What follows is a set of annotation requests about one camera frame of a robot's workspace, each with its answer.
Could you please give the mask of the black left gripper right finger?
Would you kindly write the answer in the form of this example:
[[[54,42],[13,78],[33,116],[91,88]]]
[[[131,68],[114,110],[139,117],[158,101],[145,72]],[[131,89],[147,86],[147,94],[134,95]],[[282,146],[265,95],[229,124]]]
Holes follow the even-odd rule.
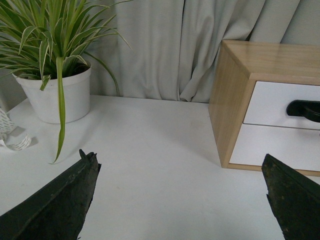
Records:
[[[286,240],[320,238],[320,185],[266,154],[262,173],[266,195]]]

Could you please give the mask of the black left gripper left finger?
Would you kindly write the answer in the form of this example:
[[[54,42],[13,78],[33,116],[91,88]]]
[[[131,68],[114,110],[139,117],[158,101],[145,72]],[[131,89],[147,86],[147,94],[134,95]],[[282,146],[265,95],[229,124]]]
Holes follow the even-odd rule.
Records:
[[[0,217],[2,240],[77,240],[91,206],[101,164],[93,152]]]

